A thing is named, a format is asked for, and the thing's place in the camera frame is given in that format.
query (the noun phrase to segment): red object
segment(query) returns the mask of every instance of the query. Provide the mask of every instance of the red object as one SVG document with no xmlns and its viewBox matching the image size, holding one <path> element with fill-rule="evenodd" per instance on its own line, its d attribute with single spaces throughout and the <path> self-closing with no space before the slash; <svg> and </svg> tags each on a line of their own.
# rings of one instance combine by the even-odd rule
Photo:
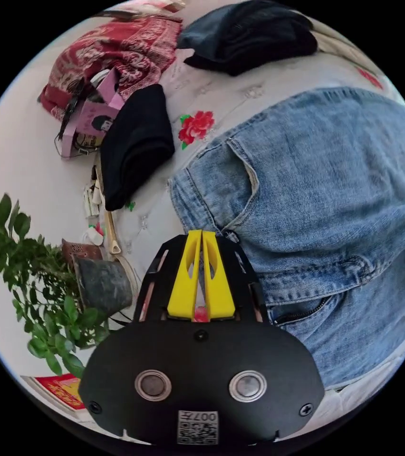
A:
<svg viewBox="0 0 405 456">
<path fill-rule="evenodd" d="M 200 305 L 194 310 L 194 322 L 195 323 L 208 323 L 209 317 L 207 315 L 207 309 Z"/>
<path fill-rule="evenodd" d="M 195 139 L 203 139 L 214 123 L 212 111 L 198 111 L 194 117 L 187 117 L 182 122 L 179 139 L 186 144 L 192 144 Z"/>
<path fill-rule="evenodd" d="M 98 246 L 91 244 L 80 244 L 61 240 L 61 252 L 71 269 L 74 269 L 73 257 L 88 258 L 90 260 L 102 260 L 103 254 Z"/>
<path fill-rule="evenodd" d="M 78 81 L 86 83 L 100 71 L 116 68 L 118 93 L 124 101 L 138 89 L 156 84 L 174 62 L 182 24 L 164 17 L 129 22 L 113 20 L 86 33 L 57 58 L 40 101 L 58 120 Z"/>
<path fill-rule="evenodd" d="M 359 74 L 362 77 L 365 77 L 372 85 L 374 85 L 375 87 L 378 87 L 379 89 L 383 90 L 383 86 L 380 84 L 380 82 L 378 81 L 378 79 L 376 77 L 372 76 L 366 70 L 363 70 L 361 68 L 357 68 L 357 70 L 358 70 Z"/>
<path fill-rule="evenodd" d="M 99 222 L 96 224 L 95 230 L 96 230 L 101 236 L 104 237 L 104 231 L 103 231 L 103 229 L 101 228 L 101 225 L 100 225 Z"/>
<path fill-rule="evenodd" d="M 35 377 L 35 381 L 73 410 L 85 409 L 78 392 L 80 380 L 74 377 L 74 375 L 64 374 L 59 377 Z"/>
</svg>

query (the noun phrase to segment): metal ring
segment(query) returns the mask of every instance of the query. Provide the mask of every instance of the metal ring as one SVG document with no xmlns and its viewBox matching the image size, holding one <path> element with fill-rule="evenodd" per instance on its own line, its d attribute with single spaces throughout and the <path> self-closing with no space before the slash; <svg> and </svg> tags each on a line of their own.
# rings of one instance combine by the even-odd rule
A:
<svg viewBox="0 0 405 456">
<path fill-rule="evenodd" d="M 253 377 L 259 383 L 258 392 L 255 393 L 253 396 L 243 396 L 237 390 L 237 385 L 239 384 L 239 381 L 245 377 Z M 255 370 L 244 370 L 243 372 L 239 372 L 232 378 L 232 380 L 230 381 L 229 389 L 231 397 L 233 399 L 236 399 L 239 402 L 253 402 L 262 397 L 262 395 L 266 392 L 267 387 L 268 384 L 264 375 L 260 374 L 259 372 L 256 372 Z"/>
<path fill-rule="evenodd" d="M 150 394 L 147 394 L 143 388 L 142 388 L 142 380 L 144 380 L 146 377 L 149 376 L 155 376 L 158 377 L 163 383 L 164 383 L 164 390 L 163 392 L 158 395 L 158 396 L 151 396 Z M 137 394 L 139 394 L 143 399 L 149 400 L 152 402 L 159 402 L 161 400 L 165 400 L 170 394 L 171 394 L 171 381 L 169 380 L 168 376 L 166 374 L 163 374 L 159 370 L 147 370 L 141 372 L 135 380 L 135 388 Z"/>
</svg>

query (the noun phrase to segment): blue denim jeans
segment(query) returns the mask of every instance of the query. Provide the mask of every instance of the blue denim jeans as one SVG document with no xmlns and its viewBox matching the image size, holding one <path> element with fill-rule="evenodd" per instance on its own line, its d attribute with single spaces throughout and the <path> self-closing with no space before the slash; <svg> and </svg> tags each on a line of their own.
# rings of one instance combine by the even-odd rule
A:
<svg viewBox="0 0 405 456">
<path fill-rule="evenodd" d="M 216 138 L 170 192 L 186 231 L 235 233 L 272 322 L 307 346 L 325 387 L 405 339 L 405 106 L 301 93 Z"/>
</svg>

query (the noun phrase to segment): yellow bracket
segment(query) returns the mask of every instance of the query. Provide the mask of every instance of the yellow bracket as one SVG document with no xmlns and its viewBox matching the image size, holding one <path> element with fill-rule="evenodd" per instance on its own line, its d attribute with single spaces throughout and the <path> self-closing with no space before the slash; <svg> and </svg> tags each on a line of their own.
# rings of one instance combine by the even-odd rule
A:
<svg viewBox="0 0 405 456">
<path fill-rule="evenodd" d="M 232 318 L 235 313 L 235 306 L 215 233 L 202 230 L 189 231 L 188 233 L 173 291 L 168 303 L 168 314 L 174 318 L 188 320 L 194 318 L 201 240 L 207 316 L 209 320 Z M 193 274 L 190 276 L 189 269 L 192 264 Z"/>
<path fill-rule="evenodd" d="M 218 250 L 215 233 L 203 231 L 202 238 L 204 284 L 209 319 L 232 318 L 236 309 L 223 267 L 222 256 Z"/>
<path fill-rule="evenodd" d="M 168 303 L 168 314 L 174 318 L 194 317 L 196 292 L 198 290 L 199 257 L 201 252 L 202 231 L 189 231 L 182 260 L 175 277 L 173 291 Z M 189 269 L 193 264 L 193 274 L 190 277 Z"/>
</svg>

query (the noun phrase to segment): flower pot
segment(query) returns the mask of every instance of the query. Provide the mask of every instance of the flower pot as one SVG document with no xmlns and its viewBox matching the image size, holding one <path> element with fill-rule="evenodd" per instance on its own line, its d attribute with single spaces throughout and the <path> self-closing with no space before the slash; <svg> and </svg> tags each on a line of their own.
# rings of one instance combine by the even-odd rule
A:
<svg viewBox="0 0 405 456">
<path fill-rule="evenodd" d="M 110 317 L 132 305 L 131 284 L 119 262 L 78 256 L 73 260 L 83 307 L 94 307 Z"/>
<path fill-rule="evenodd" d="M 90 244 L 80 244 L 77 242 L 68 242 L 61 240 L 61 251 L 66 262 L 71 269 L 74 269 L 73 258 L 89 258 L 92 260 L 102 260 L 103 254 L 101 249 Z"/>
</svg>

